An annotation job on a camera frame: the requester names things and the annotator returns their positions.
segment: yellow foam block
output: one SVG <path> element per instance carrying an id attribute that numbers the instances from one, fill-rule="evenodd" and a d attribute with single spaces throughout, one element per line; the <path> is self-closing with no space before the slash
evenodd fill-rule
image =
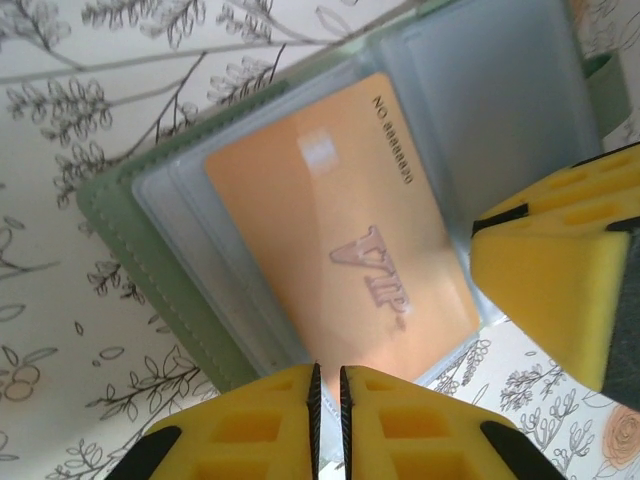
<path id="1" fill-rule="evenodd" d="M 353 480 L 516 479 L 480 430 L 515 428 L 505 418 L 366 367 L 346 375 Z"/>
<path id="2" fill-rule="evenodd" d="M 600 391 L 630 236 L 609 225 L 640 216 L 640 187 L 480 230 L 478 287 L 567 372 Z"/>
<path id="3" fill-rule="evenodd" d="M 312 478 L 311 365 L 290 368 L 156 423 L 182 430 L 152 480 Z"/>
<path id="4" fill-rule="evenodd" d="M 485 212 L 480 220 L 521 205 L 529 215 L 640 187 L 640 144 L 598 157 L 572 168 L 564 168 L 518 192 Z"/>

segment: card holder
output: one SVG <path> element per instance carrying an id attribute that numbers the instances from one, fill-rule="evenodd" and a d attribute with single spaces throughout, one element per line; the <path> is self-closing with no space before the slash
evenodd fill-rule
<path id="1" fill-rule="evenodd" d="M 309 355 L 204 174 L 210 153 L 371 74 L 388 75 L 470 285 L 473 219 L 600 153 L 560 2 L 437 4 L 419 11 L 428 16 L 346 45 L 79 192 L 100 236 L 222 391 Z M 483 324 L 503 318 L 473 294 Z M 416 382 L 433 381 L 463 349 Z M 326 394 L 324 406 L 338 418 Z M 323 429 L 323 456 L 339 461 L 337 420 Z"/>

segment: black foam strip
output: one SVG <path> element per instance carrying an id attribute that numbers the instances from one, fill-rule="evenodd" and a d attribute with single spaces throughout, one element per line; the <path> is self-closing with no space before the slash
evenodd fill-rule
<path id="1" fill-rule="evenodd" d="M 482 422 L 480 430 L 517 480 L 564 480 L 524 433 L 493 421 Z"/>
<path id="2" fill-rule="evenodd" d="M 320 365 L 315 364 L 311 373 L 309 396 L 307 397 L 309 410 L 309 446 L 311 447 L 312 479 L 318 480 L 320 474 L 320 422 L 322 412 L 322 379 Z"/>
<path id="3" fill-rule="evenodd" d="M 587 158 L 586 160 L 582 160 L 581 162 L 571 165 L 571 168 L 581 167 L 582 165 L 586 165 L 587 163 L 595 162 L 596 160 L 600 160 L 601 158 L 609 157 L 616 153 L 622 152 L 623 150 L 627 150 L 628 148 L 637 147 L 638 145 L 640 145 L 640 142 L 635 142 L 635 143 L 632 143 L 631 145 L 626 145 L 624 147 L 617 148 L 616 150 L 603 153 L 602 155 L 598 155 L 597 157 Z"/>
<path id="4" fill-rule="evenodd" d="M 640 217 L 607 230 L 627 232 L 630 239 L 602 393 L 640 411 Z"/>
<path id="5" fill-rule="evenodd" d="M 145 435 L 107 475 L 106 480 L 149 480 L 181 434 L 180 428 L 170 426 Z"/>
<path id="6" fill-rule="evenodd" d="M 500 225 L 501 223 L 511 222 L 512 220 L 517 220 L 522 217 L 526 217 L 529 215 L 529 205 L 523 203 L 522 205 L 518 205 L 509 210 L 505 210 L 504 212 L 498 213 L 492 217 L 484 218 L 482 220 L 476 220 L 473 222 L 473 230 L 471 232 L 471 236 L 478 233 L 480 230 L 485 228 L 494 227 L 496 225 Z"/>
<path id="7" fill-rule="evenodd" d="M 340 422 L 342 424 L 342 452 L 344 453 L 345 479 L 351 480 L 353 464 L 353 430 L 352 430 L 353 398 L 349 387 L 349 376 L 345 367 L 340 368 Z"/>

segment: green card holder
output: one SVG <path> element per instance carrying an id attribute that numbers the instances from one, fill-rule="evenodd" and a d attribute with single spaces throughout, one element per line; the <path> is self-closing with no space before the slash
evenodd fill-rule
<path id="1" fill-rule="evenodd" d="M 427 2 L 412 14 L 391 25 L 378 28 L 366 37 L 388 33 L 433 12 L 449 1 Z M 98 235 L 122 263 L 132 280 L 167 322 L 214 385 L 222 392 L 246 384 L 258 377 L 229 332 L 182 268 L 132 194 L 132 182 L 142 173 L 162 164 L 177 152 L 219 131 L 248 112 L 278 97 L 293 86 L 326 71 L 361 48 L 366 39 L 359 38 L 313 61 L 292 70 L 278 81 L 244 101 L 224 110 L 151 151 L 112 168 L 87 182 L 78 191 L 77 202 Z M 619 125 L 630 114 L 628 96 L 616 94 L 616 102 L 602 98 L 622 88 L 626 92 L 620 63 L 615 52 L 611 60 L 599 62 L 598 68 L 585 68 L 587 86 L 593 98 L 601 133 Z M 609 72 L 599 74 L 601 69 Z"/>

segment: orange card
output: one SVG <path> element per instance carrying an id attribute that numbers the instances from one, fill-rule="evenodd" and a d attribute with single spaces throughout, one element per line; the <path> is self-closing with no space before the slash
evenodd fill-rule
<path id="1" fill-rule="evenodd" d="M 212 154 L 206 171 L 325 381 L 413 381 L 479 326 L 386 75 Z"/>

